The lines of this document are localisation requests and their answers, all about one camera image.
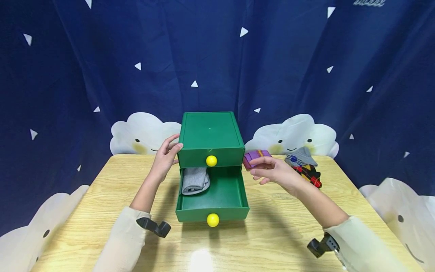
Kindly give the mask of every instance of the smiling cloud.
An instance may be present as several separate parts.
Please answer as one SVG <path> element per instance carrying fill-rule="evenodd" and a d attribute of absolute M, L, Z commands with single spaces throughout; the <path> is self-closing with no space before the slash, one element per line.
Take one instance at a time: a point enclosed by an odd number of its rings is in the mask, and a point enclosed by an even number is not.
<path fill-rule="evenodd" d="M 331 127 L 315 124 L 309 114 L 298 114 L 282 124 L 270 124 L 257 129 L 245 147 L 247 151 L 264 149 L 272 155 L 283 155 L 306 146 L 312 155 L 335 158 L 339 149 L 336 137 Z"/>
<path fill-rule="evenodd" d="M 82 185 L 71 195 L 52 195 L 39 207 L 28 226 L 1 236 L 2 271 L 30 271 L 56 230 L 68 219 L 88 188 L 88 185 Z"/>
<path fill-rule="evenodd" d="M 404 182 L 386 178 L 360 192 L 425 271 L 435 271 L 435 197 L 418 195 Z"/>
<path fill-rule="evenodd" d="M 181 124 L 177 122 L 163 123 L 152 114 L 136 112 L 130 115 L 127 122 L 113 124 L 110 151 L 113 155 L 155 154 L 166 138 L 180 130 Z"/>

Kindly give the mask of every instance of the beige sleeve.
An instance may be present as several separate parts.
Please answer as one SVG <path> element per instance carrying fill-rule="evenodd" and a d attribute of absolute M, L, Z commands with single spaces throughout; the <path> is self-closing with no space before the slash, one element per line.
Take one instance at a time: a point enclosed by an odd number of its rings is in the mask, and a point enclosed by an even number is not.
<path fill-rule="evenodd" d="M 338 243 L 337 257 L 350 272 L 408 271 L 382 240 L 356 217 L 351 216 L 324 231 Z"/>
<path fill-rule="evenodd" d="M 147 212 L 125 207 L 110 232 L 109 239 L 95 264 L 93 272 L 130 272 L 145 245 L 146 230 L 136 220 L 151 218 Z"/>

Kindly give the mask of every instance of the yellow drawer knob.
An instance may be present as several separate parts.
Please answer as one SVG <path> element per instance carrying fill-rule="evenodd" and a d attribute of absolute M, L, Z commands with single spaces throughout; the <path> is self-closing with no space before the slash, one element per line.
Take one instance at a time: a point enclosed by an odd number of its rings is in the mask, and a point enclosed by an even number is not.
<path fill-rule="evenodd" d="M 209 167 L 213 167 L 213 166 L 215 166 L 218 163 L 218 159 L 215 156 L 210 155 L 210 156 L 207 157 L 205 162 L 207 163 L 207 165 Z"/>
<path fill-rule="evenodd" d="M 207 216 L 207 224 L 214 228 L 219 224 L 219 216 L 215 213 L 211 213 Z"/>

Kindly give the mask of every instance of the wooden table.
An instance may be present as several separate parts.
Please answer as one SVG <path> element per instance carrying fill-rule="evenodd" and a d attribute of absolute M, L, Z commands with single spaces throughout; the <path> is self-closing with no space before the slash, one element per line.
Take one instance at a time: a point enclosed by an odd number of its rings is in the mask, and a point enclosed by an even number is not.
<path fill-rule="evenodd" d="M 111 157 L 32 271 L 92 271 L 113 223 L 130 204 L 153 158 Z M 422 271 L 334 160 L 323 156 L 315 160 L 322 191 L 367 224 L 410 271 Z M 173 166 L 151 211 L 153 220 L 167 221 L 172 230 L 166 238 L 147 235 L 134 271 L 342 271 L 333 253 L 316 259 L 307 250 L 308 242 L 320 240 L 323 232 L 297 199 L 276 184 L 260 186 L 244 168 L 243 177 L 251 208 L 244 222 L 221 222 L 217 228 L 206 223 L 181 224 L 175 216 L 180 174 L 178 166 Z"/>

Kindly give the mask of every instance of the green drawer box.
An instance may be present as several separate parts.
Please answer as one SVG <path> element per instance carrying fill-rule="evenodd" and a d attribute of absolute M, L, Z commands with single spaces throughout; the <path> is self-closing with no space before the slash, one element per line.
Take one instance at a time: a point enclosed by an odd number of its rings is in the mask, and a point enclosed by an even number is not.
<path fill-rule="evenodd" d="M 184 169 L 175 214 L 179 222 L 206 222 L 215 213 L 220 221 L 244 220 L 249 212 L 241 166 L 207 168 L 210 187 L 196 195 L 183 195 Z"/>
<path fill-rule="evenodd" d="M 233 112 L 186 112 L 181 123 L 178 153 L 180 168 L 208 167 L 206 159 L 217 158 L 215 167 L 239 166 L 244 144 Z"/>

